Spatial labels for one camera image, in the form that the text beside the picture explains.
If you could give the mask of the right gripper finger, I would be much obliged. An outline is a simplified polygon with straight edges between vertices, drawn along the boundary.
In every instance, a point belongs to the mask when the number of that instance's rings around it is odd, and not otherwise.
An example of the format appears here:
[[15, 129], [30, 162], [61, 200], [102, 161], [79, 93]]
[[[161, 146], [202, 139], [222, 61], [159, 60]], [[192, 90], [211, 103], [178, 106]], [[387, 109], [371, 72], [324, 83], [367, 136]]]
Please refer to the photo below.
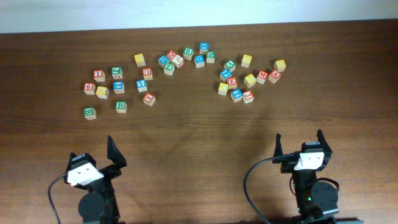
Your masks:
[[328, 145], [323, 132], [321, 129], [319, 129], [317, 131], [317, 138], [318, 138], [318, 142], [321, 144], [323, 152], [325, 153], [326, 156], [331, 156], [332, 155], [332, 150], [330, 148], [330, 146]]
[[274, 149], [274, 155], [273, 155], [273, 164], [278, 164], [281, 163], [281, 157], [283, 156], [283, 151], [282, 151], [282, 145], [281, 145], [281, 135], [279, 133], [276, 134], [275, 138], [275, 149]]

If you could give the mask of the red I block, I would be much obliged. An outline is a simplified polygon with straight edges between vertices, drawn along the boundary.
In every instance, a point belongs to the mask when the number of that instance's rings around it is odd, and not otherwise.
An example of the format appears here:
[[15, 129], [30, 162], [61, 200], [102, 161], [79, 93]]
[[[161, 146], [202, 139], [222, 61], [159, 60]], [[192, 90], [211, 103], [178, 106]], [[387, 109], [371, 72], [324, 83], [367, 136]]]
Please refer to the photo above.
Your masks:
[[106, 75], [103, 70], [94, 70], [93, 78], [96, 82], [105, 82], [106, 81]]

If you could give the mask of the yellow C block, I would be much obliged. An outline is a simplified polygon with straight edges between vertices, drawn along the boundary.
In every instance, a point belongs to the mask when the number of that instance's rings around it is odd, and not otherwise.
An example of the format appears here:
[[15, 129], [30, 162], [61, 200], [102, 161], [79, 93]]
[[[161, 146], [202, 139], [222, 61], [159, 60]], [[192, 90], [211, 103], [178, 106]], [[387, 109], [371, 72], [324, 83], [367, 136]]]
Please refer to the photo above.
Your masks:
[[229, 90], [229, 85], [227, 83], [221, 82], [219, 84], [219, 87], [218, 87], [219, 95], [224, 95], [224, 96], [227, 95], [228, 90]]

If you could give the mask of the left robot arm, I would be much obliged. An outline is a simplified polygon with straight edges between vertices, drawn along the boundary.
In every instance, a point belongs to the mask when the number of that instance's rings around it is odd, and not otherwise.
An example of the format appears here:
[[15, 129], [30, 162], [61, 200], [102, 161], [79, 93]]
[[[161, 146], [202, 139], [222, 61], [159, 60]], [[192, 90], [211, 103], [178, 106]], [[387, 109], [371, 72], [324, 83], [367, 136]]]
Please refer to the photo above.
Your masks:
[[83, 223], [118, 223], [119, 208], [112, 180], [119, 177], [127, 166], [126, 159], [116, 147], [111, 136], [107, 139], [107, 158], [112, 164], [96, 168], [96, 161], [88, 153], [70, 154], [64, 182], [74, 188], [86, 190], [78, 204]]

